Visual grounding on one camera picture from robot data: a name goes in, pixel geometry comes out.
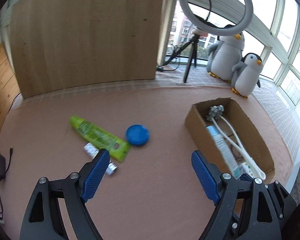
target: green squeeze tube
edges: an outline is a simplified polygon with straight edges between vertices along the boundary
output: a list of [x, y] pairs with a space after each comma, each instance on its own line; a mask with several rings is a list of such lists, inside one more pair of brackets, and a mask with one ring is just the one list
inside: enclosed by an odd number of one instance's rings
[[71, 116], [70, 124], [95, 147], [107, 149], [111, 157], [123, 162], [130, 149], [127, 142], [76, 115]]

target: white checkered cloth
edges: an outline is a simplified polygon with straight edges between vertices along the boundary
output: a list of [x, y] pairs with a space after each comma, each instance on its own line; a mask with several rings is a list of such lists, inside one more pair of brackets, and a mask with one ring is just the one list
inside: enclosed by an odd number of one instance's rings
[[[209, 87], [231, 87], [231, 84], [220, 79], [211, 78], [205, 67], [192, 67], [187, 83], [183, 82], [185, 66], [180, 66], [172, 72], [157, 72], [154, 80], [132, 80], [121, 82], [109, 82], [102, 84], [87, 85], [69, 89], [62, 89], [54, 92], [23, 99], [22, 95], [16, 97], [11, 109], [19, 108], [28, 104], [49, 100], [53, 98], [63, 98], [78, 94], [93, 94], [106, 91], [118, 91], [125, 89], [140, 89], [153, 87], [174, 87], [174, 86], [209, 86]], [[276, 86], [267, 81], [261, 80], [261, 89], [255, 89], [253, 95], [260, 102], [262, 107], [272, 119], [274, 125], [281, 134], [290, 152], [293, 162], [296, 159], [300, 146], [300, 129], [292, 114], [278, 97]]]

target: brown box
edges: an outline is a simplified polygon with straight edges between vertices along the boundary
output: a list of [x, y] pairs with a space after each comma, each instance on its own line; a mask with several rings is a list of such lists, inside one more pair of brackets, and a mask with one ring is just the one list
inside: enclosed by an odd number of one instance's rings
[[[233, 99], [218, 98], [200, 102], [191, 107], [191, 110], [186, 117], [185, 125], [198, 149], [203, 153], [207, 160], [214, 163], [221, 172], [229, 173], [229, 169], [226, 166], [221, 153], [216, 147], [212, 136], [206, 129], [207, 126], [213, 125], [213, 123], [207, 121], [205, 116], [208, 114], [211, 106], [218, 105], [224, 106], [225, 110], [222, 116], [230, 122], [246, 151], [266, 174], [265, 183], [269, 183], [275, 173], [271, 154], [256, 127], [238, 103]], [[224, 132], [230, 135], [224, 121], [218, 121], [218, 125]]]

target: penguin plush toy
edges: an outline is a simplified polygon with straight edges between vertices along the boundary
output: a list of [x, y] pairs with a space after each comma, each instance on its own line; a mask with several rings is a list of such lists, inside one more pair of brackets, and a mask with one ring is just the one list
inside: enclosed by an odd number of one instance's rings
[[207, 71], [209, 75], [230, 81], [232, 67], [241, 60], [243, 47], [243, 33], [233, 36], [218, 36], [217, 41], [207, 48], [209, 54]]
[[232, 68], [232, 92], [248, 98], [256, 84], [260, 87], [259, 75], [262, 69], [263, 64], [260, 56], [254, 53], [245, 55]]

